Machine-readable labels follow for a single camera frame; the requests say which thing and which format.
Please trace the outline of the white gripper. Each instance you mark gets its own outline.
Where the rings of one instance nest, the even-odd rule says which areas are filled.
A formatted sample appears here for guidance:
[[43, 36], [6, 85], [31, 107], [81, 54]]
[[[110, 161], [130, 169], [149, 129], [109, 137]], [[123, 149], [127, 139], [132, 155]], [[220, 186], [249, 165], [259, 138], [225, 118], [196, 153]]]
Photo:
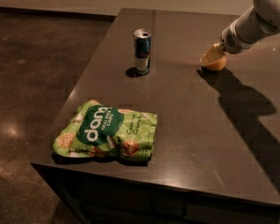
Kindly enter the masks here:
[[229, 54], [244, 52], [252, 47], [251, 26], [234, 21], [221, 34], [221, 43], [214, 44], [201, 58], [203, 66], [207, 66]]

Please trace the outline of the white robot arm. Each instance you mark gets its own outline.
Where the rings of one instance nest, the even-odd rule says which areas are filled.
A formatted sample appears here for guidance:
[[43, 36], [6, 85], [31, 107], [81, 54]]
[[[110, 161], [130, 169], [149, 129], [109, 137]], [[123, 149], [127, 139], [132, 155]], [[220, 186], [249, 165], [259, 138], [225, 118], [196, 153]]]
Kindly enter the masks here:
[[231, 23], [201, 58], [209, 71], [222, 70], [228, 54], [250, 49], [261, 39], [280, 33], [280, 0], [253, 0], [253, 5]]

